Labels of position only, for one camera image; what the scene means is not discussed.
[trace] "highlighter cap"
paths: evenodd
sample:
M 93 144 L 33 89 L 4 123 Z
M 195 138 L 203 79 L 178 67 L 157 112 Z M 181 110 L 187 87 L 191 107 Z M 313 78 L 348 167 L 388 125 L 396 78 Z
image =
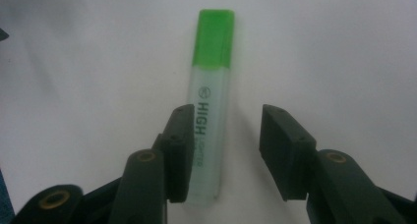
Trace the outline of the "highlighter cap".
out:
M 232 11 L 200 11 L 193 66 L 207 70 L 230 67 L 233 25 Z

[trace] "green cap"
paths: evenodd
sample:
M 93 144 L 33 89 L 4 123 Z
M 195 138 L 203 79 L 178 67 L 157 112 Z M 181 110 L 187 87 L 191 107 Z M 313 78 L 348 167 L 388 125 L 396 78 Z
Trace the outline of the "green cap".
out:
M 233 24 L 233 11 L 200 11 L 193 66 L 210 70 L 230 67 Z

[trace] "green highlighter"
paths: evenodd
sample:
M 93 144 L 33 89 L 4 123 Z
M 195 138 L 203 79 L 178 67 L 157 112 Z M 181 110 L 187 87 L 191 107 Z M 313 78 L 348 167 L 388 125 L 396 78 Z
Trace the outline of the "green highlighter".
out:
M 200 11 L 189 91 L 195 150 L 188 203 L 208 205 L 218 195 L 233 25 L 232 11 Z

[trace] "white table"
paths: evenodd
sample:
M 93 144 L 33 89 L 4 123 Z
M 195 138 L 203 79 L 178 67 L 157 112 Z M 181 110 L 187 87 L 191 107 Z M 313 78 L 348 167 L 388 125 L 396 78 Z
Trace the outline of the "white table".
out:
M 235 11 L 222 188 L 170 223 L 308 223 L 258 152 L 262 105 L 288 110 L 379 186 L 417 192 L 417 0 L 0 0 L 0 166 L 15 209 L 121 176 L 187 101 L 203 8 Z

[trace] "circular logo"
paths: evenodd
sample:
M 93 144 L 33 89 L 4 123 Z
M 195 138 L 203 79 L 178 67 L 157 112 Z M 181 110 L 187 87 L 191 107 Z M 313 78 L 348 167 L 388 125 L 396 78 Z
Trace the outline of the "circular logo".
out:
M 211 94 L 211 91 L 209 90 L 207 86 L 202 86 L 199 89 L 200 98 L 209 98 L 210 94 Z

